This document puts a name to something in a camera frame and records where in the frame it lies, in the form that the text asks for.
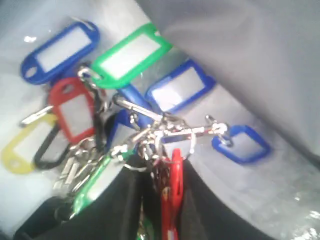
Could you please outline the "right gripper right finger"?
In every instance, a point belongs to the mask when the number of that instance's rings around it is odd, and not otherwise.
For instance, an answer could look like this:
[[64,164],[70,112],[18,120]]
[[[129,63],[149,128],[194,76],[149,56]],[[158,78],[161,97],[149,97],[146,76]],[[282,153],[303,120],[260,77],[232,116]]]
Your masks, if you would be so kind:
[[181,240],[270,239],[218,199],[188,160],[183,162],[183,190],[179,213]]

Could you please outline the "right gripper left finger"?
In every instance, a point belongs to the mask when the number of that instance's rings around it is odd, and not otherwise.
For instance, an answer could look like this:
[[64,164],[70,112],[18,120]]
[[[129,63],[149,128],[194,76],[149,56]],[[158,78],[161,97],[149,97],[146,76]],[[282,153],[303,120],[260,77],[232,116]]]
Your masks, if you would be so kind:
[[72,219],[59,222],[63,201],[44,201],[15,232],[15,240],[134,240],[137,236],[143,174],[123,169],[110,186]]

